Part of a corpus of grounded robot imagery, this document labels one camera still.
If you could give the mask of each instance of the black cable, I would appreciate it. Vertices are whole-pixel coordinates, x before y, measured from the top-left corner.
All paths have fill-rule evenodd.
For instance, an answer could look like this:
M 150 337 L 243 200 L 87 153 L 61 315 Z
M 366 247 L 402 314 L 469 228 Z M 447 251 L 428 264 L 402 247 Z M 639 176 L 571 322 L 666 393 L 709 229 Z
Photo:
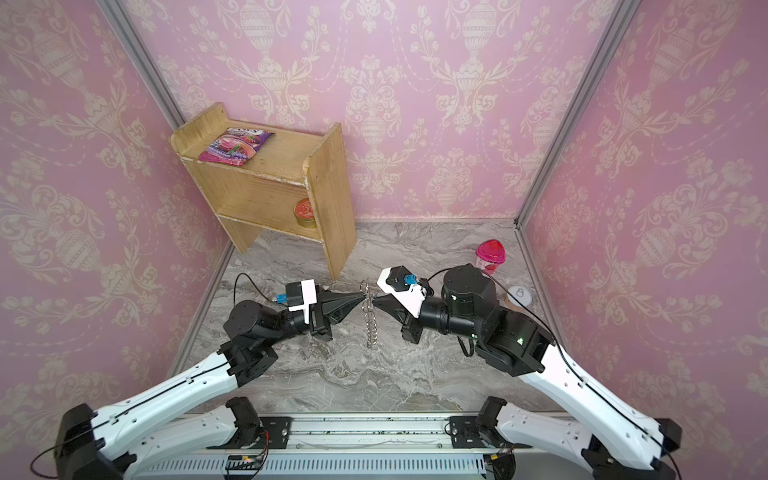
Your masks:
M 225 362 L 225 363 L 222 363 L 221 365 L 215 366 L 215 367 L 213 367 L 213 368 L 210 368 L 210 369 L 208 369 L 208 370 L 204 370 L 204 371 L 202 371 L 202 372 L 200 372 L 200 373 L 196 373 L 195 375 L 191 376 L 191 377 L 190 377 L 190 379 L 191 379 L 191 380 L 194 380 L 194 379 L 196 379 L 197 377 L 199 377 L 199 376 L 201 376 L 201 375 L 205 375 L 205 374 L 206 374 L 206 373 L 208 373 L 208 372 L 213 372 L 215 369 L 219 369 L 219 368 L 221 368 L 221 367 L 223 367 L 223 366 L 225 366 L 225 365 L 229 365 L 229 362 Z M 107 420 L 107 421 L 105 421 L 105 422 L 102 422 L 102 423 L 100 423 L 100 424 L 96 425 L 95 427 L 91 427 L 90 429 L 88 429 L 88 430 L 86 430 L 86 431 L 84 431 L 84 432 L 80 432 L 80 433 L 78 433 L 77 435 L 75 435 L 74 437 L 72 437 L 71 439 L 66 439 L 66 440 L 64 440 L 62 443 L 59 443 L 59 444 L 57 444 L 57 445 L 53 445 L 53 446 L 52 446 L 51 448 L 49 448 L 49 449 L 43 450 L 42 452 L 38 453 L 38 455 L 37 455 L 36 457 L 34 457 L 34 458 L 32 459 L 32 461 L 31 461 L 31 462 L 29 462 L 29 471 L 30 471 L 30 472 L 32 472 L 32 474 L 33 474 L 33 475 L 37 475 L 37 476 L 38 476 L 38 477 L 40 477 L 40 478 L 58 478 L 58 477 L 53 477 L 53 476 L 50 476 L 50 475 L 44 475 L 44 474 L 42 474 L 42 473 L 38 472 L 37 470 L 35 470 L 35 462 L 36 462 L 36 461 L 38 461 L 38 460 L 40 459 L 40 457 L 42 457 L 42 456 L 43 456 L 43 455 L 45 455 L 46 453 L 50 452 L 51 450 L 53 450 L 53 449 L 57 449 L 58 447 L 62 447 L 62 446 L 64 446 L 64 445 L 67 445 L 69 442 L 72 442 L 72 441 L 73 441 L 73 440 L 75 440 L 75 439 L 79 439 L 80 437 L 82 437 L 82 436 L 83 436 L 83 435 L 85 435 L 86 433 L 90 433 L 90 432 L 93 432 L 95 429 L 98 429 L 98 428 L 100 428 L 100 427 L 103 427 L 104 425 L 107 425 L 107 424 L 108 424 L 109 422 L 111 422 L 111 421 L 117 421 L 117 419 L 119 419 L 119 418 L 120 418 L 120 417 L 122 417 L 123 415 L 127 414 L 127 413 L 128 413 L 128 412 L 130 412 L 131 410 L 133 410 L 133 409 L 135 409 L 135 408 L 137 408 L 137 407 L 139 407 L 139 406 L 142 406 L 144 403 L 147 403 L 147 402 L 149 402 L 149 401 L 151 401 L 151 400 L 154 400 L 154 399 L 156 399 L 158 396 L 161 396 L 161 395 L 163 395 L 164 393 L 168 393 L 169 391 L 171 391 L 171 390 L 175 389 L 175 388 L 176 388 L 176 387 L 178 387 L 178 386 L 182 386 L 182 385 L 185 385 L 185 384 L 187 384 L 187 380 L 184 380 L 183 382 L 179 382 L 179 383 L 177 383 L 176 385 L 172 385 L 172 386 L 170 386 L 170 387 L 166 388 L 165 390 L 163 390 L 162 392 L 156 393 L 155 395 L 152 395 L 150 398 L 148 398 L 148 399 L 144 399 L 144 400 L 140 401 L 139 403 L 137 403 L 137 404 L 135 404 L 135 405 L 132 405 L 132 406 L 128 407 L 127 409 L 125 409 L 125 410 L 123 410 L 122 412 L 120 412 L 120 413 L 118 413 L 117 415 L 115 415 L 115 416 L 114 416 L 114 418 L 112 418 L 112 419 L 109 419 L 109 420 Z
M 565 354 L 564 354 L 564 352 L 563 352 L 563 349 L 562 349 L 562 347 L 560 346 L 560 342 L 558 342 L 558 338 L 557 338 L 557 336 L 554 334 L 554 332 L 553 332 L 553 331 L 552 331 L 552 329 L 549 327 L 549 325 L 548 325 L 548 324 L 547 324 L 547 323 L 546 323 L 544 320 L 542 320 L 542 319 L 541 319 L 541 317 L 539 317 L 538 315 L 536 315 L 535 313 L 533 313 L 533 312 L 532 312 L 532 311 L 531 311 L 531 310 L 530 310 L 528 307 L 526 307 L 525 305 L 523 305 L 522 303 L 520 303 L 520 300 L 518 300 L 516 296 L 512 295 L 512 294 L 509 292 L 509 289 L 508 289 L 507 287 L 505 287 L 504 285 L 502 285 L 502 283 L 501 283 L 501 282 L 499 282 L 498 280 L 496 280 L 496 279 L 495 279 L 495 278 L 494 278 L 492 275 L 488 275 L 486 272 L 483 272 L 483 275 L 487 276 L 488 278 L 490 278 L 491 280 L 493 280 L 494 282 L 496 282 L 496 285 L 499 285 L 499 286 L 502 288 L 502 290 L 504 290 L 504 291 L 505 291 L 505 292 L 506 292 L 506 293 L 509 295 L 509 297 L 510 297 L 510 298 L 512 298 L 512 299 L 513 299 L 513 300 L 514 300 L 514 301 L 515 301 L 515 302 L 516 302 L 516 303 L 517 303 L 519 306 L 523 307 L 523 308 L 525 309 L 525 311 L 526 311 L 526 312 L 530 313 L 530 314 L 531 314 L 531 316 L 533 316 L 533 317 L 534 317 L 536 320 L 538 320 L 538 321 L 539 321 L 539 322 L 542 324 L 542 326 L 543 326 L 545 329 L 547 329 L 547 331 L 550 333 L 550 335 L 552 335 L 552 338 L 554 339 L 554 345 L 555 345 L 555 346 L 558 348 L 558 352 L 560 353 L 560 357 L 563 359 L 563 362 L 565 363 L 565 365 L 566 365 L 566 366 L 568 366 L 568 369 L 570 369 L 570 370 L 571 370 L 571 372 L 573 372 L 574 376 L 576 376 L 576 378 L 579 380 L 579 382 L 581 382 L 581 383 L 583 383 L 585 386 L 587 386 L 587 388 L 588 388 L 588 389 L 590 389 L 590 390 L 591 390 L 591 391 L 592 391 L 592 392 L 593 392 L 595 395 L 597 395 L 597 396 L 598 396 L 598 398 L 599 398 L 600 400 L 602 400 L 603 402 L 605 402 L 605 403 L 606 403 L 608 406 L 610 406 L 610 407 L 611 407 L 611 408 L 612 408 L 612 409 L 613 409 L 613 410 L 614 410 L 616 413 L 618 413 L 619 415 L 621 415 L 621 416 L 622 416 L 622 417 L 623 417 L 625 420 L 627 420 L 627 421 L 628 421 L 630 424 L 632 424 L 632 425 L 633 425 L 633 426 L 634 426 L 636 429 L 638 429 L 638 430 L 640 430 L 641 432 L 643 432 L 643 433 L 645 433 L 646 435 L 648 435 L 648 438 L 650 438 L 650 439 L 651 439 L 651 440 L 653 440 L 653 441 L 654 441 L 654 442 L 655 442 L 657 445 L 659 445 L 659 447 L 661 447 L 661 453 L 662 453 L 662 455 L 663 455 L 664 453 L 666 453 L 666 454 L 667 454 L 667 456 L 668 456 L 668 457 L 670 458 L 670 460 L 672 461 L 672 465 L 674 465 L 674 469 L 675 469 L 675 472 L 677 473 L 677 478 L 678 478 L 678 480 L 683 480 L 683 476 L 680 474 L 680 469 L 677 467 L 677 462 L 675 462 L 675 461 L 674 461 L 674 458 L 672 457 L 672 454 L 671 454 L 671 453 L 669 453 L 669 452 L 668 452 L 668 451 L 667 451 L 667 450 L 664 448 L 664 445 L 662 445 L 662 444 L 661 444 L 661 442 L 659 442 L 658 440 L 656 440 L 656 439 L 654 438 L 654 436 L 653 436 L 653 435 L 650 435 L 650 434 L 649 434 L 649 432 L 648 432 L 646 429 L 643 429 L 643 428 L 642 428 L 642 427 L 640 427 L 640 426 L 639 426 L 637 423 L 635 423 L 635 422 L 634 422 L 634 420 L 632 420 L 631 418 L 629 418 L 628 416 L 626 416 L 626 415 L 625 415 L 625 414 L 624 414 L 624 413 L 623 413 L 621 410 L 619 410 L 619 409 L 618 409 L 618 408 L 617 408 L 617 407 L 616 407 L 616 406 L 615 406 L 613 403 L 611 403 L 610 401 L 608 401 L 608 399 L 606 399 L 605 397 L 603 397 L 603 396 L 602 396 L 602 394 L 600 394 L 600 392 L 598 392 L 596 389 L 594 389 L 594 387 L 592 387 L 592 385 L 590 385 L 588 382 L 585 382 L 585 381 L 584 381 L 584 379 L 583 379 L 583 378 L 582 378 L 582 377 L 581 377 L 581 376 L 580 376 L 580 375 L 579 375 L 579 374 L 576 372 L 576 369 L 574 369 L 574 368 L 573 368 L 573 365 L 569 365 L 569 364 L 568 364 L 568 361 L 567 361 L 567 360 L 566 360 L 566 358 L 565 358 Z
M 460 336 L 456 336 L 456 339 L 458 340 L 459 346 L 462 348 L 462 353 L 464 353 L 464 356 L 473 356 L 475 355 L 475 341 L 473 339 L 469 339 L 469 352 L 467 352 L 467 347 L 464 346 L 464 340 Z
M 256 291 L 259 293 L 259 295 L 261 295 L 267 302 L 272 303 L 273 305 L 277 305 L 277 306 L 284 306 L 281 303 L 278 303 L 278 302 L 272 300 L 271 298 L 269 298 L 268 296 L 264 295 L 264 293 L 261 290 L 259 290 L 259 287 L 256 285 L 256 282 L 254 282 L 253 279 L 250 277 L 250 275 L 248 275 L 245 272 L 238 273 L 237 274 L 237 278 L 235 278 L 235 284 L 232 287 L 232 304 L 233 305 L 237 305 L 237 281 L 243 275 L 245 275 L 245 277 L 248 280 L 250 280 L 250 284 L 253 285 L 253 288 L 255 288 Z
M 444 268 L 444 269 L 442 269 L 442 270 L 438 270 L 438 271 L 434 272 L 434 273 L 432 274 L 432 276 L 431 276 L 431 277 L 429 277 L 429 278 L 427 279 L 427 283 L 429 283 L 429 281 L 430 281 L 431 279 L 435 278 L 435 277 L 438 275 L 438 273 L 447 272 L 447 271 L 448 271 L 448 270 L 450 270 L 451 268 L 456 268 L 457 266 L 461 266 L 461 265 L 454 265 L 454 266 L 449 266 L 448 268 Z

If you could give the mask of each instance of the gray marble surface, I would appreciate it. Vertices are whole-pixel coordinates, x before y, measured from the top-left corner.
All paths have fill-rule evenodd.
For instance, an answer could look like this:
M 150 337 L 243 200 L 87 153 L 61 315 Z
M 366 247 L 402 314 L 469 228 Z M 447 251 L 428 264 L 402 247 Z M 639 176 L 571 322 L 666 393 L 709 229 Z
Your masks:
M 496 277 L 507 286 L 533 290 L 511 222 L 504 223 L 358 223 L 357 244 L 339 279 L 331 282 L 322 247 L 300 238 L 264 231 L 245 254 L 235 253 L 197 333 L 185 368 L 228 340 L 223 323 L 233 305 L 232 282 L 250 274 L 274 298 L 286 283 L 313 278 L 334 291 L 359 289 L 367 278 L 375 292 L 383 268 L 405 265 L 419 276 L 441 268 L 474 263 L 475 248 L 490 238 L 506 247 L 507 260 Z M 432 281 L 439 294 L 442 274 Z M 241 278 L 237 299 L 257 299 Z M 541 313 L 538 301 L 532 309 Z M 501 396 L 529 410 L 560 409 L 538 390 L 487 365 L 465 358 L 454 336 L 424 331 L 419 345 L 402 339 L 400 324 L 376 310 L 379 341 L 366 347 L 365 320 L 356 308 L 333 326 L 333 341 L 309 335 L 276 346 L 280 357 L 259 379 L 196 411 L 248 396 L 258 412 L 372 412 L 480 409 L 487 396 Z

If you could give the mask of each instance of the metal frame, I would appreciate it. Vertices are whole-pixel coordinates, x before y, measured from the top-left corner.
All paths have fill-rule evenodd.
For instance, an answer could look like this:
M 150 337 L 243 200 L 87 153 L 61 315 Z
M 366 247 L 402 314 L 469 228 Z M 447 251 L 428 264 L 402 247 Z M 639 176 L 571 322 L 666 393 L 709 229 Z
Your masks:
M 121 0 L 96 0 L 101 10 L 104 12 L 110 25 L 114 29 L 115 34 L 119 38 L 121 44 L 124 46 L 126 52 L 131 57 L 136 69 L 144 79 L 144 83 L 152 93 L 152 96 L 157 101 L 160 110 L 166 117 L 166 120 L 172 128 L 178 128 L 184 124 L 184 115 L 181 113 L 176 101 L 170 90 L 167 88 L 160 74 L 159 69 L 152 61 L 151 55 L 149 55 L 146 46 L 141 40 L 141 36 L 137 33 L 136 28 L 131 22 L 130 15 L 125 11 Z M 584 76 L 581 79 L 580 84 L 577 87 L 574 97 L 571 99 L 571 103 L 565 112 L 563 120 L 560 123 L 560 127 L 554 136 L 551 146 L 549 147 L 545 156 L 544 162 L 536 174 L 534 181 L 531 185 L 531 189 L 525 197 L 520 214 L 516 219 L 518 225 L 517 238 L 520 243 L 520 247 L 525 258 L 525 262 L 528 266 L 528 271 L 533 279 L 536 291 L 538 292 L 541 304 L 544 308 L 545 318 L 549 322 L 549 325 L 555 330 L 558 338 L 567 348 L 568 341 L 563 335 L 561 325 L 554 305 L 550 300 L 544 278 L 541 275 L 541 271 L 538 268 L 535 259 L 531 254 L 531 246 L 525 235 L 525 227 L 531 219 L 531 215 L 541 198 L 544 188 L 554 171 L 558 158 L 562 151 L 568 144 L 568 140 L 575 130 L 579 119 L 586 110 L 592 94 L 598 86 L 599 81 L 605 72 L 608 63 L 611 61 L 616 48 L 624 36 L 634 13 L 637 10 L 641 0 L 619 0 L 608 20 L 607 26 L 598 41 L 598 45 L 594 50 L 593 55 L 589 61 L 589 65 L 584 72 Z M 192 340 L 197 334 L 200 325 L 205 317 L 205 313 L 210 305 L 210 301 L 213 299 L 214 293 L 218 287 L 219 281 L 223 272 L 225 271 L 229 262 L 230 256 L 233 251 L 231 242 L 229 243 L 227 250 L 225 251 L 222 259 L 217 268 L 217 272 L 214 278 L 208 285 L 207 294 L 204 297 L 204 301 L 200 304 L 195 317 L 193 318 L 190 328 L 187 331 L 187 335 L 182 342 L 179 353 L 177 354 L 174 364 L 171 367 L 170 374 L 174 375 L 178 373 L 187 358 L 192 346 Z
M 259 478 L 304 478 L 309 475 L 373 475 L 410 478 L 471 478 L 485 474 L 483 455 L 497 449 L 454 449 L 445 426 L 457 412 L 387 413 L 285 413 L 291 417 L 288 445 L 270 450 Z M 477 412 L 461 412 L 474 418 Z M 542 417 L 572 420 L 567 413 L 543 412 Z M 226 474 L 228 455 L 258 455 L 259 450 L 200 450 L 160 463 L 140 472 L 141 480 L 195 478 L 221 479 Z M 516 449 L 518 463 L 546 455 L 548 461 L 560 459 L 540 449 Z M 231 472 L 232 478 L 250 478 L 248 471 Z
M 538 199 L 544 192 L 544 188 L 554 171 L 554 167 L 557 165 L 560 154 L 568 145 L 571 134 L 573 134 L 579 119 L 587 109 L 592 94 L 597 89 L 598 83 L 600 83 L 608 63 L 611 62 L 616 48 L 624 37 L 624 33 L 627 31 L 640 2 L 641 0 L 620 0 L 616 4 L 608 25 L 598 41 L 598 46 L 592 54 L 589 65 L 584 71 L 584 76 L 581 78 L 581 82 L 576 88 L 565 116 L 560 122 L 560 127 L 554 135 L 554 140 L 547 151 L 544 162 L 541 164 L 541 168 L 531 184 L 528 195 L 523 200 L 523 206 L 517 219 L 521 229 L 525 230 L 525 226 L 531 219 L 531 214 L 536 207 L 536 203 L 538 203 Z
M 173 94 L 165 84 L 160 70 L 152 60 L 152 56 L 149 54 L 146 45 L 141 40 L 141 36 L 138 34 L 130 15 L 125 11 L 121 0 L 96 0 L 97 5 L 104 13 L 109 25 L 114 30 L 114 34 L 118 37 L 121 45 L 128 53 L 134 67 L 138 71 L 144 84 L 147 85 L 147 89 L 152 94 L 152 98 L 157 102 L 157 106 L 160 111 L 163 112 L 165 120 L 170 127 L 174 130 L 184 124 L 184 114 L 179 108 Z M 182 369 L 184 369 L 184 362 L 189 357 L 189 353 L 192 350 L 194 343 L 194 337 L 200 330 L 200 326 L 203 324 L 205 314 L 210 307 L 210 303 L 214 299 L 214 294 L 219 286 L 221 277 L 224 275 L 224 271 L 227 269 L 227 264 L 230 261 L 232 252 L 234 251 L 234 245 L 232 241 L 227 238 L 227 246 L 219 260 L 214 275 L 211 277 L 210 282 L 207 285 L 205 296 L 203 297 L 200 305 L 197 306 L 195 314 L 192 317 L 187 333 L 184 335 L 184 339 L 179 345 L 179 350 L 174 357 L 174 361 L 171 363 L 168 370 L 168 376 L 177 375 Z

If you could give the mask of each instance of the white robot arm segment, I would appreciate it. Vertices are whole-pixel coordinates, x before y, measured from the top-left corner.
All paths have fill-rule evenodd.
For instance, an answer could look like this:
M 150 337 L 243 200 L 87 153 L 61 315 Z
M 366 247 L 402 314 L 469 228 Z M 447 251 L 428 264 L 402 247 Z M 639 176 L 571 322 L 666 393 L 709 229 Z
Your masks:
M 100 408 L 91 424 L 98 426 L 106 422 L 94 429 L 94 435 L 104 439 L 101 454 L 115 459 L 140 438 L 182 413 L 235 390 L 237 381 L 227 373 L 229 366 L 223 354 L 211 353 L 202 362 L 165 382 L 129 399 Z
M 581 456 L 581 450 L 589 447 L 592 433 L 581 423 L 539 415 L 513 403 L 503 406 L 496 419 L 496 430 L 508 444 L 530 445 L 592 471 Z
M 235 420 L 232 410 L 222 405 L 208 413 L 169 423 L 128 450 L 129 455 L 136 455 L 136 461 L 127 468 L 123 479 L 129 480 L 152 465 L 184 453 L 225 443 L 237 431 Z

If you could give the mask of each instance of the pink wallpaper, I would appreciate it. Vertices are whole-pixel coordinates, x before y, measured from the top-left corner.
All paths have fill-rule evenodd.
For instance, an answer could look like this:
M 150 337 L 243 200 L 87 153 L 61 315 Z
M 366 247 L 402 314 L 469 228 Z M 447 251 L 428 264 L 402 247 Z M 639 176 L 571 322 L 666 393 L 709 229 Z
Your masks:
M 226 242 L 95 2 L 2 2 L 0 47 L 0 463 L 30 478 L 64 411 L 165 378 Z
M 642 2 L 526 231 L 571 352 L 683 426 L 685 479 L 768 477 L 765 18 Z
M 342 122 L 359 218 L 515 217 L 615 0 L 124 0 L 187 115 Z

